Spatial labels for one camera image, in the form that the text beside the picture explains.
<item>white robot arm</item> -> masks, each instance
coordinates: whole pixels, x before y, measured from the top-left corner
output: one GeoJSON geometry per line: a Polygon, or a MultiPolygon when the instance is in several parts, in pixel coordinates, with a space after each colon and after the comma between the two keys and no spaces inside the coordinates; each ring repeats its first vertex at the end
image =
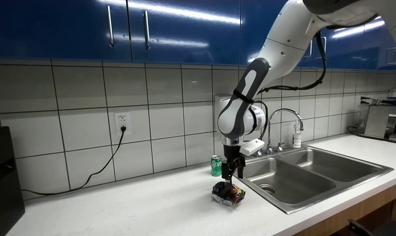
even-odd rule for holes
{"type": "Polygon", "coordinates": [[[250,107],[259,92],[290,74],[311,40],[327,27],[356,27],[382,16],[396,42],[396,0],[289,0],[279,15],[258,57],[242,77],[231,100],[220,115],[218,128],[225,137],[223,179],[231,184],[246,166],[240,154],[243,137],[252,133],[250,107]]]}

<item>sink basin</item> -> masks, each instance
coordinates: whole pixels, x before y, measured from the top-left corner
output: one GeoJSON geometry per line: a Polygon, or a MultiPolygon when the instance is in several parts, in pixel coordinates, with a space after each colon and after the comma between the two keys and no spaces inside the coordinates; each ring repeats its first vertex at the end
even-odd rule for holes
{"type": "Polygon", "coordinates": [[[336,189],[334,181],[275,158],[247,163],[244,181],[265,200],[288,212],[314,204],[320,196],[336,189]]]}
{"type": "Polygon", "coordinates": [[[391,171],[318,149],[301,149],[247,160],[242,181],[292,214],[391,171]]]}
{"type": "Polygon", "coordinates": [[[279,159],[340,183],[357,183],[386,171],[383,167],[376,164],[311,149],[285,154],[279,157],[279,159]]]}

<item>white tiled wall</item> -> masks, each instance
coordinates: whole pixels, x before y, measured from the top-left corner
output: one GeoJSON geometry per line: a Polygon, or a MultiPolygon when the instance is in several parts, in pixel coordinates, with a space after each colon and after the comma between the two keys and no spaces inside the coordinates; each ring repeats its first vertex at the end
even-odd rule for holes
{"type": "MultiPolygon", "coordinates": [[[[116,115],[132,126],[113,163],[90,185],[153,175],[222,153],[214,96],[238,86],[242,67],[0,61],[0,126],[12,130],[23,187],[62,192],[81,187],[117,150],[116,115]]],[[[319,71],[294,71],[275,84],[307,86],[319,71]]],[[[272,91],[269,113],[299,112],[303,141],[345,133],[364,112],[361,96],[386,96],[396,74],[331,71],[313,91],[272,91]]],[[[273,119],[272,145],[292,142],[296,119],[273,119]]]]}

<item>white countertop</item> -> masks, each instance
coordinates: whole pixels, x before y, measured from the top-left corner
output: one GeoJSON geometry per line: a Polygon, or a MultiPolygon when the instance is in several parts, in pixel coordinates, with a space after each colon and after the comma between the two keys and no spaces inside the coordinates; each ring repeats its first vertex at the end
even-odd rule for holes
{"type": "Polygon", "coordinates": [[[238,208],[216,204],[222,179],[196,167],[32,201],[10,236],[293,235],[396,184],[394,143],[344,136],[310,145],[395,171],[286,216],[240,181],[247,197],[238,208]]]}

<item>green bottle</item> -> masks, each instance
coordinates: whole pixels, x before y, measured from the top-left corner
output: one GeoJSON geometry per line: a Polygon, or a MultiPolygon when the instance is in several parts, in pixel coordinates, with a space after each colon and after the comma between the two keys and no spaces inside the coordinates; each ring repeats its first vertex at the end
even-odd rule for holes
{"type": "Polygon", "coordinates": [[[213,155],[212,158],[212,176],[218,178],[222,175],[222,158],[213,155]]]}

